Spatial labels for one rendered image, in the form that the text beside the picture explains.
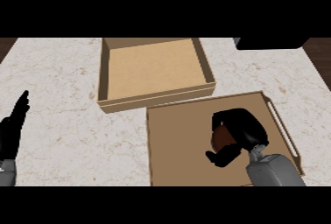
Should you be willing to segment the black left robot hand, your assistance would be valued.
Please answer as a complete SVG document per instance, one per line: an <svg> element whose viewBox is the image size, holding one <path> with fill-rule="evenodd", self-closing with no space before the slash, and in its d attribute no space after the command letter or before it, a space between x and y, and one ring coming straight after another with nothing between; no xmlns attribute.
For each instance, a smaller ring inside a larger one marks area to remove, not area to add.
<svg viewBox="0 0 331 224"><path fill-rule="evenodd" d="M28 110L28 91L25 91L17 98L10 116L0 122L0 161L16 159Z"/></svg>

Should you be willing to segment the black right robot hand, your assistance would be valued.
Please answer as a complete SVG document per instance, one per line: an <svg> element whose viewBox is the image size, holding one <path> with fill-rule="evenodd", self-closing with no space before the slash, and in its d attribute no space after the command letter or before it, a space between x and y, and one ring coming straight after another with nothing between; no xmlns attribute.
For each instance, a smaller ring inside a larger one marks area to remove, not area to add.
<svg viewBox="0 0 331 224"><path fill-rule="evenodd" d="M268 140L264 127L245 108L215 112L211 116L211 131L220 125L229 130L235 143L226 145L218 152L206 150L205 156L209 162L223 168L239 157L242 150L249 152L255 145L266 147Z"/></svg>

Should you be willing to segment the brown cupcake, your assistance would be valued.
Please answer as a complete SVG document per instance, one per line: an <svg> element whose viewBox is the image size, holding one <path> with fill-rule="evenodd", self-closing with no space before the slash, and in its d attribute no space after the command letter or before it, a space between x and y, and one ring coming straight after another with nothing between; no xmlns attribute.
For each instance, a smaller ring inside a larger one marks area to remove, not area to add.
<svg viewBox="0 0 331 224"><path fill-rule="evenodd" d="M211 132L211 147L214 152L218 152L220 149L230 144L235 144L233 137L226 127L220 125Z"/></svg>

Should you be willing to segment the open cardboard box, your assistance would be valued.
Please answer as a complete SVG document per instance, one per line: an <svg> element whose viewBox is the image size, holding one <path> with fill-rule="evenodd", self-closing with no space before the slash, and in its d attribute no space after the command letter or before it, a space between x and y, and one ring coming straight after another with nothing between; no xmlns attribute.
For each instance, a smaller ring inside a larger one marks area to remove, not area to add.
<svg viewBox="0 0 331 224"><path fill-rule="evenodd" d="M196 38L100 40L97 105L104 113L208 96L214 87Z"/></svg>

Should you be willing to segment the black appliance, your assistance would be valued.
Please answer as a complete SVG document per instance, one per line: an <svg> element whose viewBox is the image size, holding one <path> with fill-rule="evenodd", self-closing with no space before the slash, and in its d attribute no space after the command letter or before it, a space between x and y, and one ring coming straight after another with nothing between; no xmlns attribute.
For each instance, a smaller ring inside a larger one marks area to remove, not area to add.
<svg viewBox="0 0 331 224"><path fill-rule="evenodd" d="M237 50L277 50L297 49L307 38L233 38Z"/></svg>

